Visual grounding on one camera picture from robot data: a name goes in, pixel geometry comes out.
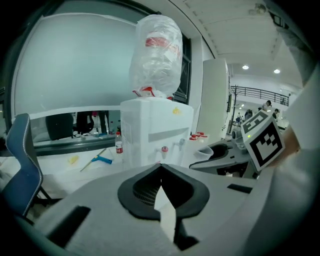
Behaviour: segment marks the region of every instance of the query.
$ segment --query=blue tool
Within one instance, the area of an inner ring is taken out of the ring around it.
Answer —
[[[100,161],[102,161],[102,162],[105,162],[105,163],[107,163],[107,164],[112,164],[112,160],[110,160],[110,159],[108,159],[108,158],[105,158],[105,157],[102,157],[102,156],[100,156],[100,155],[96,155],[92,160],[91,160],[91,162],[95,162],[95,161],[98,161],[98,160],[100,160]]]

